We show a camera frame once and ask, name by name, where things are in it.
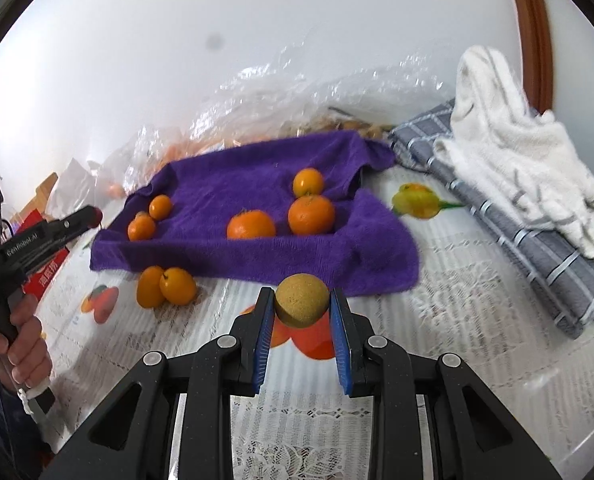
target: blue gripper pad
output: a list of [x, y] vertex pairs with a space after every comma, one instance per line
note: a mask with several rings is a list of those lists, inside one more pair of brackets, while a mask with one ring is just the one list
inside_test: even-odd
[[344, 321], [341, 317], [341, 309], [337, 300], [337, 295], [333, 292], [330, 295], [330, 334], [333, 338], [333, 347], [335, 348], [335, 361], [337, 361], [337, 374], [339, 375], [339, 384], [346, 395], [350, 395], [353, 383], [350, 373], [350, 350], [346, 339], [346, 330]]
[[275, 323], [275, 295], [270, 294], [264, 309], [264, 319], [261, 323], [255, 354], [253, 355], [253, 386], [255, 393], [259, 393], [261, 385], [266, 377], [266, 366], [268, 364], [268, 353], [270, 352], [270, 340], [273, 337], [273, 324]]

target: white wall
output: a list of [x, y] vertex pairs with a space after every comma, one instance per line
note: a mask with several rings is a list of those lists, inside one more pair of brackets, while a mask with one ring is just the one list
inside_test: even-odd
[[555, 116], [594, 173], [594, 28], [572, 0], [546, 0], [554, 58]]
[[322, 78], [430, 52], [454, 84], [474, 43], [520, 68], [513, 0], [36, 0], [0, 46], [6, 200], [20, 208], [72, 156], [103, 160], [143, 123], [185, 128], [220, 83], [309, 31]]

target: orange printed fruit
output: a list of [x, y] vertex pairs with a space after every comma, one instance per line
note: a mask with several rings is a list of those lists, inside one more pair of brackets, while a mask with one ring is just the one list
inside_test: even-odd
[[161, 274], [159, 288], [164, 298], [177, 306], [190, 303], [197, 295], [195, 279], [179, 267], [165, 270]]
[[128, 224], [128, 240], [150, 240], [156, 231], [155, 221], [147, 215], [137, 215]]
[[325, 196], [302, 196], [288, 210], [288, 225], [293, 234], [320, 235], [330, 232], [335, 223], [335, 206]]
[[137, 282], [137, 303], [143, 308], [158, 308], [163, 305], [166, 298], [161, 292], [159, 280], [164, 269], [152, 266], [144, 269]]
[[173, 210], [173, 202], [166, 195], [159, 195], [152, 199], [148, 212], [155, 220], [163, 220], [168, 218], [170, 212]]
[[106, 288], [97, 298], [94, 300], [94, 322], [101, 325], [108, 321], [110, 314], [114, 310], [114, 306], [117, 304], [117, 298], [119, 298], [119, 289], [115, 286]]
[[[254, 305], [250, 305], [240, 314], [240, 316], [242, 314], [252, 312], [254, 308]], [[273, 323], [273, 335], [270, 338], [270, 348], [275, 348], [276, 346], [282, 345], [288, 341], [291, 338], [289, 330], [290, 329], [280, 321], [277, 315], [275, 315], [275, 322]]]
[[319, 195], [324, 191], [324, 176], [314, 168], [301, 170], [293, 180], [293, 193], [297, 198], [305, 195]]
[[81, 312], [87, 314], [88, 312], [92, 312], [96, 310], [97, 307], [107, 301], [108, 295], [112, 297], [114, 292], [112, 291], [116, 287], [108, 288], [106, 285], [97, 285], [91, 292], [88, 294], [84, 301], [81, 303]]
[[306, 357], [317, 360], [335, 357], [328, 311], [308, 328], [291, 328], [289, 331], [293, 343]]
[[272, 237], [276, 234], [273, 219], [259, 209], [235, 215], [226, 228], [226, 238], [229, 240]]

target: orange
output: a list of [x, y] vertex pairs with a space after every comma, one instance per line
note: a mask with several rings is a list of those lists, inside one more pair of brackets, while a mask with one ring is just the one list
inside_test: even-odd
[[276, 234], [273, 219], [259, 209], [235, 215], [226, 228], [226, 238], [229, 240], [272, 237]]
[[167, 164], [167, 162], [164, 162], [163, 160], [160, 160], [156, 165], [155, 165], [155, 171], [153, 174], [157, 174], [159, 173], [159, 171], [164, 169], [164, 166]]
[[144, 308], [158, 308], [166, 298], [159, 287], [159, 280], [164, 269], [158, 266], [144, 269], [137, 282], [137, 303]]
[[328, 233], [335, 223], [335, 206], [325, 196], [302, 196], [288, 210], [288, 225], [296, 235]]
[[[247, 314], [248, 312], [252, 312], [252, 310], [254, 308], [255, 308], [254, 305], [250, 305], [246, 310], [244, 310], [240, 314], [240, 316], [242, 314]], [[286, 341], [288, 341], [291, 338], [289, 330], [290, 329], [285, 324], [283, 324], [281, 321], [279, 321], [277, 314], [275, 314], [275, 322], [273, 324], [273, 335], [270, 338], [270, 348], [275, 348], [276, 346], [282, 345]]]
[[161, 162], [163, 162], [162, 167], [165, 166], [168, 162], [174, 162], [179, 160], [184, 156], [183, 147], [179, 144], [171, 144], [168, 146], [166, 153], [161, 158]]
[[155, 221], [146, 215], [137, 215], [132, 222], [128, 224], [128, 240], [150, 240], [157, 227]]
[[110, 198], [120, 199], [126, 196], [126, 192], [119, 184], [110, 184], [110, 186], [108, 186], [108, 196]]
[[178, 306], [190, 303], [197, 295], [195, 280], [179, 267], [165, 270], [161, 274], [159, 288], [164, 298]]
[[166, 195], [159, 195], [152, 199], [151, 206], [148, 208], [152, 218], [155, 220], [163, 220], [168, 218], [170, 212], [173, 210], [173, 202]]
[[293, 193], [297, 198], [305, 195], [319, 195], [324, 191], [324, 176], [314, 168], [301, 170], [293, 180]]

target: bed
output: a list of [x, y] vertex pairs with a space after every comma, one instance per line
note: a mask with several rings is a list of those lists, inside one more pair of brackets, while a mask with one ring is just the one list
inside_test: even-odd
[[[401, 167], [367, 176], [365, 186], [389, 203], [404, 182], [422, 182], [450, 198], [432, 177]], [[106, 216], [120, 206], [110, 205], [114, 211]], [[555, 328], [528, 282], [467, 209], [402, 221], [418, 244], [419, 283], [400, 294], [351, 298], [351, 309], [408, 352], [461, 355], [562, 477], [583, 478], [594, 465], [594, 326], [575, 340]], [[147, 351], [176, 356], [227, 333], [263, 285], [199, 278], [196, 305], [144, 310], [134, 301], [135, 276], [89, 270], [91, 235], [74, 248], [39, 310], [61, 402], [61, 414], [47, 430], [55, 449]], [[80, 309], [100, 285], [118, 289], [103, 325]], [[418, 404], [424, 436], [422, 397]], [[309, 359], [292, 341], [271, 350], [259, 396], [232, 400], [231, 425], [236, 478], [365, 478], [369, 399], [344, 397], [334, 360]], [[432, 478], [428, 454], [424, 463], [424, 475]]]

